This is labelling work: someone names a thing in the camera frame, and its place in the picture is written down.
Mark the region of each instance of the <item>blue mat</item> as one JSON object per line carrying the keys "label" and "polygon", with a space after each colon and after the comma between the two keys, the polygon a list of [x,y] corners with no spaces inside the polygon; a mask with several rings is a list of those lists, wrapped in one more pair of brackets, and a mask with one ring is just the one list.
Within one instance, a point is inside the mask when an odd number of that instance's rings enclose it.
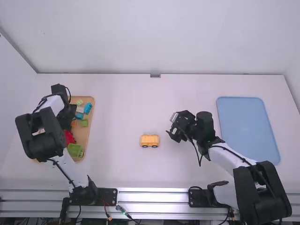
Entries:
{"label": "blue mat", "polygon": [[263,101],[257,97],[217,99],[222,138],[238,153],[279,164],[280,154]]}

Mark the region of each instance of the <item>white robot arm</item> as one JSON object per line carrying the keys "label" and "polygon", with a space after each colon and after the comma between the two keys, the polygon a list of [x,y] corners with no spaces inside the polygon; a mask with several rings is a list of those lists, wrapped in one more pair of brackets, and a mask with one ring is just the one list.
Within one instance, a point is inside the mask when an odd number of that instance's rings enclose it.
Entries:
{"label": "white robot arm", "polygon": [[252,225],[292,214],[274,165],[269,161],[256,162],[231,149],[216,136],[210,112],[198,112],[196,117],[187,110],[175,112],[170,121],[171,129],[166,132],[174,141],[189,140],[197,151],[193,142],[196,140],[201,158],[217,163],[234,178],[233,184],[218,181],[209,184],[207,190],[200,190],[202,195],[206,195],[210,206],[225,204],[236,208],[240,211],[241,220]]}

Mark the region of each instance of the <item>yellow toy car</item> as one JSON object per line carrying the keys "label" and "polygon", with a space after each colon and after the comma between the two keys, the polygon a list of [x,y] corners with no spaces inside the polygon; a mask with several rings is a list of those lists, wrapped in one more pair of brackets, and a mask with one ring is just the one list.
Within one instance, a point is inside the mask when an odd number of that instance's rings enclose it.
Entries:
{"label": "yellow toy car", "polygon": [[159,136],[158,135],[142,135],[141,136],[141,146],[147,148],[151,146],[157,148],[159,146]]}

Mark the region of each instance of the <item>cable connector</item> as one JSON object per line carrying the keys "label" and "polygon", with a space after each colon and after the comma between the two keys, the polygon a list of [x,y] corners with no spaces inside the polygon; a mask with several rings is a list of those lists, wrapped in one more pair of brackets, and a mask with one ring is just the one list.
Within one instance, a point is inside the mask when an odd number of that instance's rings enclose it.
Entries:
{"label": "cable connector", "polygon": [[120,206],[120,205],[116,205],[116,210],[117,211],[121,211],[127,217],[129,216],[128,213],[127,213],[127,211],[122,206]]}
{"label": "cable connector", "polygon": [[235,221],[234,210],[232,208],[230,208],[229,217],[231,218],[232,221]]}

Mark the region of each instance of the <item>black cable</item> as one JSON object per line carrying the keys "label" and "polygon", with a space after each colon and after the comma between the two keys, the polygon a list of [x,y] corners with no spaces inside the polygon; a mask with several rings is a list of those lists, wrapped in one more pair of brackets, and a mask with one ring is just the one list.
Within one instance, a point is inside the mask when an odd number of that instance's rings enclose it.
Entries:
{"label": "black cable", "polygon": [[81,205],[79,205],[79,213],[78,213],[78,215],[76,216],[75,221],[77,221],[77,219],[78,219],[80,213],[81,213]]}
{"label": "black cable", "polygon": [[220,223],[220,224],[218,224],[218,225],[222,225],[223,223],[225,223],[225,222],[227,221],[227,219],[228,219],[228,217],[229,217],[229,213],[230,213],[230,207],[228,208],[228,213],[227,213],[227,215],[226,215],[225,220],[223,220],[223,222]]}
{"label": "black cable", "polygon": [[[228,148],[226,147],[223,147],[223,146],[220,146],[220,145],[212,145],[209,147],[210,148],[214,148],[214,147],[219,147],[219,148],[222,148],[223,150],[226,150],[228,152],[230,152],[231,154],[235,155],[237,158],[241,159],[244,163],[247,163],[249,166],[253,166],[251,163],[249,163],[245,158],[239,156],[238,154],[236,154],[235,152],[229,150]],[[270,184],[266,181],[266,179],[259,173],[259,171],[253,167],[253,169],[255,170],[255,172],[257,173],[257,175],[263,180],[263,182],[265,183],[266,187],[269,189],[269,191],[271,192],[273,198],[275,198],[275,195],[274,195],[274,192],[272,191],[271,187],[270,187]]]}
{"label": "black cable", "polygon": [[57,168],[62,172],[62,174],[67,178],[67,180],[69,181],[69,183],[72,184],[74,188],[76,188],[74,182],[68,177],[68,175],[62,170],[62,168],[60,167],[60,165],[58,165],[58,163],[55,160],[53,160],[51,158],[49,158],[47,160],[53,162],[53,164],[56,165]]}
{"label": "black cable", "polygon": [[201,155],[201,159],[199,159],[199,154],[198,154],[198,151],[197,151],[197,148],[196,148],[194,142],[192,140],[190,142],[192,143],[193,147],[195,148],[195,151],[196,151],[196,154],[197,154],[197,158],[198,158],[198,164],[201,167],[201,161],[202,161],[203,155]]}
{"label": "black cable", "polygon": [[191,190],[191,189],[199,189],[199,190],[203,190],[201,187],[199,186],[191,186],[189,189],[188,189],[188,192]]}
{"label": "black cable", "polygon": [[69,98],[69,103],[71,102],[71,92],[70,92],[70,90],[69,90],[69,88],[68,87],[65,87],[67,90],[68,90],[68,92],[69,92],[69,96],[70,96],[70,98]]}

